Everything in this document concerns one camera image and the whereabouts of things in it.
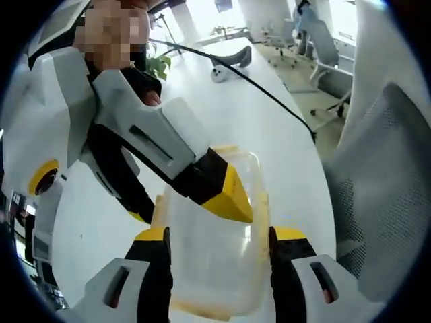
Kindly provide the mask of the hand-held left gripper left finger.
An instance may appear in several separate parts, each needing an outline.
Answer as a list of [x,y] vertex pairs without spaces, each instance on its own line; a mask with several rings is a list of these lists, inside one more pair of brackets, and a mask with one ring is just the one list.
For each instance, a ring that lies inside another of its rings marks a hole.
[[170,229],[152,227],[86,283],[67,321],[169,322],[172,287]]

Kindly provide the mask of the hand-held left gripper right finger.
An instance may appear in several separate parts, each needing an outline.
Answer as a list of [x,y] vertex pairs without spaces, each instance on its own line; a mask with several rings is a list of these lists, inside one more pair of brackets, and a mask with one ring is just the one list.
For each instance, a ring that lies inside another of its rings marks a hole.
[[317,255],[297,229],[269,228],[271,287],[277,322],[365,322],[370,302],[355,276]]

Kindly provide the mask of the person's right hand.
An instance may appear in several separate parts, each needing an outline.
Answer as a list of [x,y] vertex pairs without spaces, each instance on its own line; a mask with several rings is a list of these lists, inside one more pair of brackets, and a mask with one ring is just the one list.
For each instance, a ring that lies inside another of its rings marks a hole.
[[139,91],[139,98],[146,106],[157,106],[162,103],[160,87],[145,87]]

